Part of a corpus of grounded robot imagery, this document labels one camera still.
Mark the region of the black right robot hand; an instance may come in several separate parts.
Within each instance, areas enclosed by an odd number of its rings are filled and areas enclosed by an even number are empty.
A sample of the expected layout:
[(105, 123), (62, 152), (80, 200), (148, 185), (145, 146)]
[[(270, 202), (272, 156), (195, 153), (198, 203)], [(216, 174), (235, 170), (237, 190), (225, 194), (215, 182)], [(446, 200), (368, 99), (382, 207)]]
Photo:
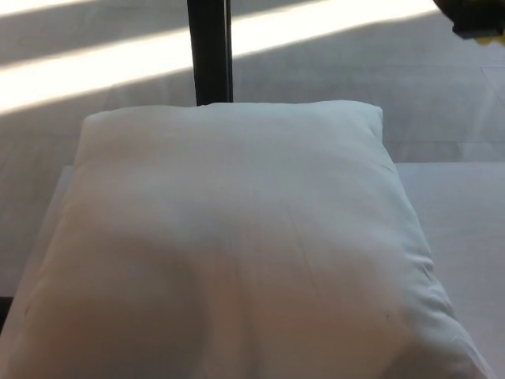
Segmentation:
[(434, 0), (462, 39), (504, 37), (504, 1)]

